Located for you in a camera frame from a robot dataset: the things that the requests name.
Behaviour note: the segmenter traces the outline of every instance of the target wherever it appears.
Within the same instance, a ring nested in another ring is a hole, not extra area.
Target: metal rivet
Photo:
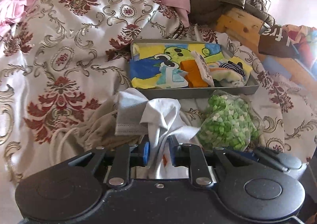
[[[199,177],[196,179],[196,183],[200,186],[207,186],[211,184],[211,180],[208,177]]]
[[[109,184],[112,186],[120,186],[124,184],[124,180],[121,177],[113,177],[109,180]]]
[[[156,186],[156,188],[164,188],[164,185],[160,184],[160,183],[157,183],[155,186]]]

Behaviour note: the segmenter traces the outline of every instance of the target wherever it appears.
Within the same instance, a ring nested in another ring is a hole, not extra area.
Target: black and white striped fabric
[[[231,62],[231,61],[228,61],[228,63],[222,63],[222,64],[220,64],[219,67],[233,70],[233,71],[239,73],[240,75],[242,75],[243,77],[245,76],[243,68],[241,66],[237,65],[236,63]]]

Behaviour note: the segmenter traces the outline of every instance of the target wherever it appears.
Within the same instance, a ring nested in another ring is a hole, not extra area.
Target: orange fabric
[[[190,88],[206,88],[208,84],[201,78],[199,68],[195,60],[185,60],[180,62],[180,69],[188,72],[184,77],[188,81]]]

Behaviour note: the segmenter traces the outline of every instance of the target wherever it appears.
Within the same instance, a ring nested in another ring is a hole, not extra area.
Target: red floral pattern
[[[59,3],[65,3],[65,7],[76,15],[83,16],[91,6],[99,6],[98,0],[60,0]]]
[[[273,81],[266,71],[260,72],[257,78],[262,84],[262,87],[269,90],[268,93],[273,96],[270,100],[275,104],[280,104],[282,112],[287,113],[289,109],[294,107],[291,98],[286,91],[278,84],[278,82]]]
[[[133,14],[133,10],[132,10],[132,9],[129,9],[129,8],[123,9],[123,12],[124,12],[125,14],[128,14],[128,15]]]
[[[128,24],[121,31],[121,35],[118,35],[118,39],[111,39],[109,44],[114,49],[105,51],[108,61],[125,57],[127,60],[131,59],[130,50],[125,49],[141,32],[141,28],[135,24]]]
[[[67,77],[59,77],[54,83],[48,82],[46,94],[38,97],[38,104],[30,102],[27,112],[33,119],[24,118],[24,121],[36,132],[35,141],[40,144],[50,142],[55,130],[83,122],[86,110],[94,110],[101,105],[97,99],[91,99],[84,105],[86,96],[78,92],[76,85]]]
[[[202,35],[204,42],[218,44],[217,35],[211,29],[200,29],[200,33]]]
[[[277,151],[277,152],[284,152],[284,149],[281,145],[276,144],[275,146],[273,146],[273,150]]]
[[[65,61],[67,60],[67,58],[68,58],[68,54],[67,54],[67,53],[64,53],[64,54],[60,55],[60,56],[58,57],[58,59],[56,60],[56,64],[57,64],[58,66],[60,66],[61,64],[65,63]]]
[[[159,4],[158,11],[163,14],[163,16],[168,19],[172,19],[173,17],[178,17],[177,13],[174,11],[173,7],[164,5],[160,0],[156,1]]]
[[[4,38],[4,55],[6,57],[14,55],[20,50],[22,53],[27,54],[34,46],[33,44],[30,44],[30,41],[33,38],[33,33],[28,31],[27,23],[22,23],[17,32],[18,35],[12,36],[11,31],[9,31],[7,36]]]

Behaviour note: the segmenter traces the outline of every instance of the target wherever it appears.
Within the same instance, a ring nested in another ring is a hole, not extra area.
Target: bed
[[[264,120],[263,145],[303,162],[317,144],[317,108],[310,94],[280,75],[269,75],[256,54],[225,33],[192,25],[154,0],[37,0],[24,20],[0,43],[0,216],[18,223],[18,182],[49,167],[51,139],[58,128],[85,122],[108,98],[130,87],[129,44],[136,38],[172,38],[218,43],[250,64],[259,81],[248,96]],[[207,99],[184,99],[188,125],[201,125]],[[116,115],[116,105],[109,107]],[[114,130],[98,145],[114,149]],[[251,143],[248,149],[255,146]],[[74,143],[62,160],[83,151]]]

